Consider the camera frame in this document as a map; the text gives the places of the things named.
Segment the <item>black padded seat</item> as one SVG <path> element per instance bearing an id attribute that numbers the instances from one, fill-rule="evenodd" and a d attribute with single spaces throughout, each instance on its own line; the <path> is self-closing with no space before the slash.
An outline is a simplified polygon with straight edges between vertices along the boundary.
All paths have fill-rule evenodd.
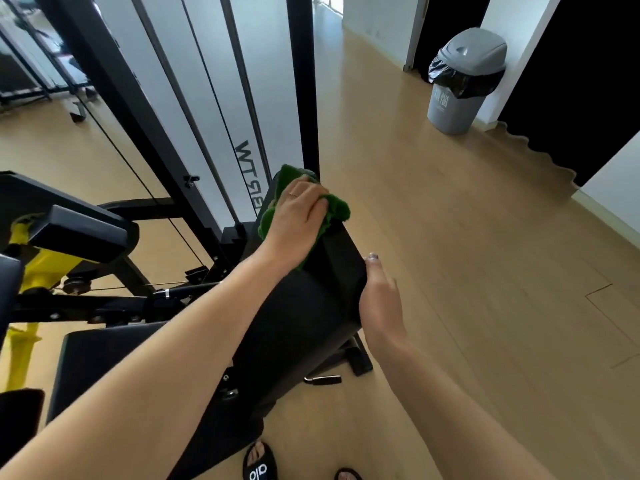
<path id="1" fill-rule="evenodd" d="M 166 322 L 130 324 L 76 331 L 63 339 L 46 423 L 53 421 L 76 399 L 120 363 Z M 242 422 L 233 362 L 229 363 L 202 423 L 236 425 Z"/>

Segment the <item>black square pad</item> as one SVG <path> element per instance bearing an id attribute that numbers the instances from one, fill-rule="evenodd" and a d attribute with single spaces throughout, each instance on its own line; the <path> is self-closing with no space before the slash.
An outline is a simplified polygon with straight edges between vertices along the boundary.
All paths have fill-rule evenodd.
<path id="1" fill-rule="evenodd" d="M 0 393 L 0 468 L 37 434 L 44 399 L 37 388 Z"/>

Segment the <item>white weight stack panel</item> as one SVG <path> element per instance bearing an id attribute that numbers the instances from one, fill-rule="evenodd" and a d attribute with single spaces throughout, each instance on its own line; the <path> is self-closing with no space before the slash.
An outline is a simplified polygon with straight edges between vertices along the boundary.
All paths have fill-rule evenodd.
<path id="1" fill-rule="evenodd" d="M 92 0 L 205 228 L 254 220 L 303 165 L 286 0 Z"/>

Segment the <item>grey swing-lid trash bin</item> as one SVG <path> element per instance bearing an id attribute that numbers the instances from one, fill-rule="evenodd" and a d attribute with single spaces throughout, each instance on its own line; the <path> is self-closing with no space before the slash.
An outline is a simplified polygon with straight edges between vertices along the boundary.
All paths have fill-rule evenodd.
<path id="1" fill-rule="evenodd" d="M 506 64 L 507 42 L 500 35 L 479 27 L 455 35 L 443 47 L 446 54 L 467 65 L 487 68 L 489 63 Z M 456 136 L 472 126 L 486 97 L 455 98 L 448 88 L 433 85 L 428 107 L 428 120 L 441 133 Z"/>

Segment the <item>green cleaning cloth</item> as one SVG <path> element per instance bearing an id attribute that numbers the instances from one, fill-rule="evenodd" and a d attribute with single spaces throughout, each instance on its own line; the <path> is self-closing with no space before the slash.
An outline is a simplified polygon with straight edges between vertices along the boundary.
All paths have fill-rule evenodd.
<path id="1" fill-rule="evenodd" d="M 262 239 L 262 243 L 265 240 L 267 233 L 269 231 L 269 227 L 271 225 L 271 221 L 275 213 L 275 207 L 281 194 L 294 179 L 299 178 L 304 174 L 308 175 L 311 181 L 315 183 L 320 183 L 316 178 L 316 176 L 309 170 L 299 169 L 288 164 L 284 164 L 281 167 L 280 171 L 278 172 L 278 177 L 276 181 L 275 200 L 273 204 L 271 204 L 268 207 L 267 211 L 265 211 L 264 215 L 260 219 L 259 236 Z M 310 254 L 313 252 L 316 245 L 321 240 L 322 236 L 331 227 L 334 221 L 345 222 L 350 217 L 351 211 L 349 209 L 347 202 L 343 201 L 342 199 L 340 199 L 339 197 L 335 196 L 332 193 L 329 193 L 328 195 L 326 195 L 325 198 L 328 201 L 328 210 L 327 210 L 327 214 L 324 219 L 324 222 L 322 223 L 319 229 L 316 243 L 313 245 L 311 251 L 309 252 L 308 256 L 304 259 L 304 261 L 302 261 L 302 263 L 299 266 L 297 266 L 295 269 L 302 268 L 302 266 L 304 265 L 304 263 L 306 263 Z M 269 266 L 264 259 L 261 259 L 260 255 L 258 254 L 258 251 L 259 251 L 259 248 L 255 252 L 255 257 L 251 258 L 251 260 L 255 262 L 260 262 L 261 265 Z M 284 275 L 278 274 L 277 272 L 274 272 L 274 274 L 279 275 L 280 277 L 284 276 Z"/>

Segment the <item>black curtain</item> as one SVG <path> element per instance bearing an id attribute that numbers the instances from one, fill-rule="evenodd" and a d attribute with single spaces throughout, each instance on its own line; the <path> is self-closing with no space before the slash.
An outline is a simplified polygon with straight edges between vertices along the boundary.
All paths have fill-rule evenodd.
<path id="1" fill-rule="evenodd" d="M 413 58 L 413 69 L 428 83 L 431 62 L 450 39 L 471 27 L 480 27 L 490 0 L 428 0 Z"/>
<path id="2" fill-rule="evenodd" d="M 499 120 L 586 184 L 640 131 L 640 0 L 560 0 Z"/>

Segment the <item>black exercise equipment frame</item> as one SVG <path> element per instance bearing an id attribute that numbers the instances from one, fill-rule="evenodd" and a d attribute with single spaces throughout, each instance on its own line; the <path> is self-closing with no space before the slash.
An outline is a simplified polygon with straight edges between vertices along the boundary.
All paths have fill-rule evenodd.
<path id="1" fill-rule="evenodd" d="M 58 97 L 80 124 L 99 96 L 37 0 L 0 0 L 0 114 Z"/>

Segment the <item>black bin liner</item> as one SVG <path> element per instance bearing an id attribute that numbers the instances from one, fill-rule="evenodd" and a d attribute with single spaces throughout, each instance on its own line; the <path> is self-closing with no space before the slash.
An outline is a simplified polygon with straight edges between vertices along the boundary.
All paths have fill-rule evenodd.
<path id="1" fill-rule="evenodd" d="M 487 68 L 457 61 L 441 48 L 428 69 L 428 83 L 448 88 L 458 99 L 486 97 L 500 84 L 506 64 L 489 63 Z"/>

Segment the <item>person's right hand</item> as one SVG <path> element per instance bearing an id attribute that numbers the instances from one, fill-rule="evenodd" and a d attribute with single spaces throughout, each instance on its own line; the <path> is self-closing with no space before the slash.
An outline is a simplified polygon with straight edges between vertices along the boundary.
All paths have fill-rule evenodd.
<path id="1" fill-rule="evenodd" d="M 366 282 L 359 313 L 367 346 L 375 358 L 408 341 L 397 282 L 386 270 L 385 285 L 368 287 Z"/>

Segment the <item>person's right forearm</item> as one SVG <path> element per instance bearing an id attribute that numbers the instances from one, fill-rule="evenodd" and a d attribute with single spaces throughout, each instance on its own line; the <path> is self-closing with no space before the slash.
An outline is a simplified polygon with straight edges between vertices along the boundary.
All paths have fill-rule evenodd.
<path id="1" fill-rule="evenodd" d="M 407 337 L 365 338 L 443 480 L 557 480 Z"/>

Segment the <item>black gym machine frame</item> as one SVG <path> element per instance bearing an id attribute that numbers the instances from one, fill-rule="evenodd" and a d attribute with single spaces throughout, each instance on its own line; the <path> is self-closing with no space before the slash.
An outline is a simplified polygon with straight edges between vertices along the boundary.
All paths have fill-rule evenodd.
<path id="1" fill-rule="evenodd" d="M 132 138 L 142 156 L 163 185 L 169 184 L 172 204 L 158 203 L 156 207 L 163 217 L 172 211 L 187 213 L 187 224 L 194 224 L 196 237 L 210 256 L 221 258 L 205 274 L 205 266 L 196 268 L 195 277 L 190 279 L 191 288 L 198 287 L 196 296 L 214 282 L 220 281 L 241 257 L 247 257 L 258 243 L 258 226 L 267 204 L 256 218 L 255 223 L 236 223 L 228 227 L 229 242 L 225 241 L 218 223 L 212 228 L 205 226 L 205 217 L 212 210 L 204 203 L 196 183 L 203 183 L 202 176 L 212 176 L 217 187 L 223 187 L 220 174 L 212 162 L 208 170 L 201 173 L 188 171 L 179 156 L 177 146 L 170 143 L 167 130 L 161 127 L 156 110 L 152 109 L 150 97 L 143 95 L 143 88 L 137 76 L 125 62 L 121 48 L 116 48 L 114 35 L 107 35 L 106 22 L 98 22 L 99 6 L 92 0 L 37 0 L 44 8 L 45 15 L 55 29 L 63 29 L 62 35 L 71 42 L 73 55 L 80 55 L 80 62 L 88 67 L 91 82 L 97 84 L 100 96 L 105 97 L 109 108 Z M 292 56 L 292 76 L 294 78 L 298 124 L 301 139 L 302 167 L 312 172 L 317 179 L 319 173 L 319 138 L 317 120 L 316 68 L 314 50 L 314 8 L 312 0 L 285 0 L 285 17 L 288 25 L 286 41 L 291 44 L 285 49 Z"/>

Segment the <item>person's left forearm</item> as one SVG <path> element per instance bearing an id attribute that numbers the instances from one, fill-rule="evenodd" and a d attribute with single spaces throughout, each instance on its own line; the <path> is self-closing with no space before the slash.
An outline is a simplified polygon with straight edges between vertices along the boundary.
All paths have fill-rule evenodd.
<path id="1" fill-rule="evenodd" d="M 261 305 L 315 240 L 269 234 L 37 434 L 0 480 L 166 480 Z"/>

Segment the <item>black padded backrest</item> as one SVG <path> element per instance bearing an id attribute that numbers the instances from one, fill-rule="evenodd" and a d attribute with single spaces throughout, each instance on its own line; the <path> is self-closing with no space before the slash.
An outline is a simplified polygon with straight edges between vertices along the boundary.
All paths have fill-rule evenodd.
<path id="1" fill-rule="evenodd" d="M 304 377 L 342 362 L 356 376 L 371 372 L 358 336 L 365 283 L 364 260 L 344 222 L 334 221 L 302 268 L 267 297 L 234 355 L 242 422 L 206 425 L 202 417 L 167 480 L 193 480 L 249 446 L 276 402 Z"/>

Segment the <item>person's left hand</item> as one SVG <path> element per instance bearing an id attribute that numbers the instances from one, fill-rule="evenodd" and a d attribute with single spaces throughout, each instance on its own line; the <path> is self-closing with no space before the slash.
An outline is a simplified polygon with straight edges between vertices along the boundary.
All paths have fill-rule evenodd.
<path id="1" fill-rule="evenodd" d="M 299 266 L 316 243 L 327 210 L 328 201 L 324 197 L 309 217 L 287 211 L 285 188 L 276 204 L 267 236 L 259 247 L 261 259 L 281 275 Z"/>

